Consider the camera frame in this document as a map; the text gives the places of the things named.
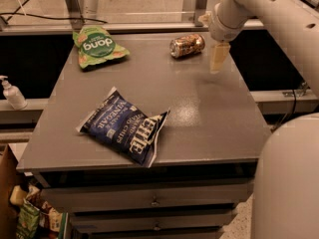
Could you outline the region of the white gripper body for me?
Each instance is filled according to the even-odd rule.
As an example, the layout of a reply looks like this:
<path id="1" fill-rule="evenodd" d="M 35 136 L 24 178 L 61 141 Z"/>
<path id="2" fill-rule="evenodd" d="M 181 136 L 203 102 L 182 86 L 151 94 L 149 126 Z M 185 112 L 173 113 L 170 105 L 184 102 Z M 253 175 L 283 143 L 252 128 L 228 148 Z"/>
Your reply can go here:
<path id="1" fill-rule="evenodd" d="M 208 24 L 210 36 L 217 42 L 230 42 L 238 36 L 245 22 L 246 10 L 242 6 L 218 3 Z"/>

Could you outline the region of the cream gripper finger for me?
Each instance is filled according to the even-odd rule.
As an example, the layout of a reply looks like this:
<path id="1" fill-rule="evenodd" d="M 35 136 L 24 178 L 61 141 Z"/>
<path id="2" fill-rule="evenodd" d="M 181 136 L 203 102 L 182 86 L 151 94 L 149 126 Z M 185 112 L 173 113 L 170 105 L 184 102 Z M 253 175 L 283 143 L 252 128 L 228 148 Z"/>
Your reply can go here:
<path id="1" fill-rule="evenodd" d="M 229 54 L 229 43 L 217 43 L 210 49 L 210 72 L 212 74 L 217 73 Z"/>
<path id="2" fill-rule="evenodd" d="M 198 17 L 198 21 L 203 25 L 203 26 L 209 26 L 211 23 L 211 13 L 207 12 L 203 15 L 200 15 Z"/>

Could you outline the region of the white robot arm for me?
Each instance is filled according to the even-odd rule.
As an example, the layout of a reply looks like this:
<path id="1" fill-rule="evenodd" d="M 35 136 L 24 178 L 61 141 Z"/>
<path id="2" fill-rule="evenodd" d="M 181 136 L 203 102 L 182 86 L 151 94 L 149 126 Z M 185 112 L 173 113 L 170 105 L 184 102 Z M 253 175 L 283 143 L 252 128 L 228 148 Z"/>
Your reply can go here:
<path id="1" fill-rule="evenodd" d="M 318 13 L 300 0 L 220 0 L 200 19 L 224 44 L 251 17 L 319 96 Z M 251 239 L 319 239 L 318 113 L 284 123 L 264 144 L 254 178 Z"/>

